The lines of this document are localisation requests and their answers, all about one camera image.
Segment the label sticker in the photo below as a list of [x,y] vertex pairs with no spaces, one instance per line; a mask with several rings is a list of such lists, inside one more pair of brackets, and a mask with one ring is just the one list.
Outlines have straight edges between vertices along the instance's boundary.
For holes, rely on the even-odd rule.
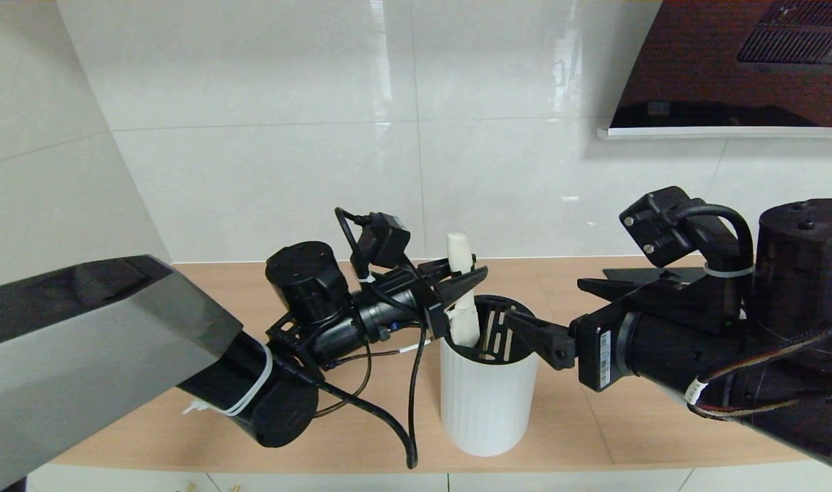
[[600,388],[604,388],[604,386],[610,384],[610,330],[601,334],[599,345],[599,362],[601,367],[598,384]]

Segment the white wall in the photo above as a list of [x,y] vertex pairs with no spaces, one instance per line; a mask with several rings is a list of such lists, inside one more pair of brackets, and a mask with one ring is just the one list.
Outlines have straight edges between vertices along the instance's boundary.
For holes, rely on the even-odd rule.
[[28,478],[32,492],[832,492],[832,468],[818,461],[743,467],[543,474],[201,474],[48,464]]
[[57,6],[0,2],[0,284],[167,250]]
[[[333,206],[442,256],[638,254],[616,216],[659,187],[746,213],[832,196],[832,141],[604,142],[659,2],[59,0],[178,262],[347,256]],[[468,180],[467,189],[448,177]]]

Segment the white cylindrical container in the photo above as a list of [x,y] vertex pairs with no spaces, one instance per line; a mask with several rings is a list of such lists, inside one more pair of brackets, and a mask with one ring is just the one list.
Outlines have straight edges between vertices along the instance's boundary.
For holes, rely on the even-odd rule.
[[525,434],[539,357],[503,326],[507,308],[531,314],[525,306],[498,296],[476,296],[476,305],[478,346],[441,342],[441,420],[462,451],[494,456]]

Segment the cable tie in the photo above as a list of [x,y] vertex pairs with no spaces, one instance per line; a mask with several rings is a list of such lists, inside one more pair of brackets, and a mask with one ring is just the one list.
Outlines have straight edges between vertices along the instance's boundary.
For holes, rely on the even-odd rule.
[[239,413],[243,411],[245,407],[251,404],[251,401],[253,401],[253,398],[255,398],[255,395],[258,394],[258,391],[261,389],[261,387],[264,386],[264,383],[267,382],[267,379],[270,377],[270,373],[273,371],[273,354],[271,354],[270,349],[267,348],[267,346],[265,345],[261,345],[261,349],[264,349],[264,355],[266,356],[264,370],[261,371],[261,376],[259,376],[258,379],[255,380],[253,386],[251,386],[248,392],[245,393],[245,395],[243,395],[243,398],[239,399],[239,401],[236,402],[236,404],[234,404],[228,410],[220,410],[219,408],[216,408],[215,406],[210,405],[207,402],[204,402],[204,400],[195,398],[191,401],[191,405],[189,405],[188,408],[182,411],[182,414],[185,415],[186,413],[192,410],[204,411],[207,408],[210,408],[214,411],[221,413],[222,415],[225,415],[225,417],[238,416]]
[[713,270],[712,268],[708,268],[707,262],[704,263],[704,273],[710,275],[711,277],[716,278],[737,278],[737,277],[744,277],[746,275],[750,275],[755,271],[755,265],[750,265],[750,268],[744,268],[744,270],[737,270],[737,271],[719,271]]
[[702,383],[698,381],[698,378],[692,380],[690,383],[689,388],[687,388],[687,392],[684,393],[684,399],[687,400],[687,403],[690,405],[694,405],[698,402],[698,398],[701,398],[701,392],[704,391],[704,388],[707,388],[709,383]]
[[[429,343],[431,343],[431,340],[425,340],[425,343],[423,343],[422,346],[428,345]],[[398,349],[398,354],[403,354],[404,352],[409,352],[411,350],[415,350],[415,349],[418,349],[418,348],[419,348],[419,344],[414,343],[413,345],[408,345],[408,346],[405,346],[404,348]]]

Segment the wooden countertop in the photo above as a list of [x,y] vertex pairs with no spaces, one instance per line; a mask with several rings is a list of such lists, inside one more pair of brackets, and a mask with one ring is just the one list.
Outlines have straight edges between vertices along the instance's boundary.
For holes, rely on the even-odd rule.
[[[700,258],[681,265],[697,266]],[[516,299],[542,318],[567,324],[605,304],[579,292],[576,279],[602,277],[602,268],[649,266],[643,258],[541,258],[481,262],[490,266],[479,293]],[[281,302],[256,264],[181,264],[184,272],[243,321],[248,333],[265,330],[283,314]],[[350,276],[350,285],[354,279]],[[415,342],[398,333],[376,350]],[[407,385],[414,352],[374,359],[362,395],[406,424]],[[354,390],[362,361],[329,372],[329,381]],[[595,469],[705,467],[805,457],[740,424],[704,420],[653,383],[628,377],[603,393],[577,381],[576,370],[540,365],[531,422],[522,441],[501,456],[476,458],[447,438],[440,418],[439,346],[432,344],[419,371],[416,402],[417,472],[537,472]],[[320,405],[331,399],[322,395]],[[191,396],[172,389],[130,413],[55,462],[99,467],[243,473],[406,472],[404,449],[388,426],[346,406],[318,418],[292,444],[261,448],[239,427],[212,411],[181,411]]]

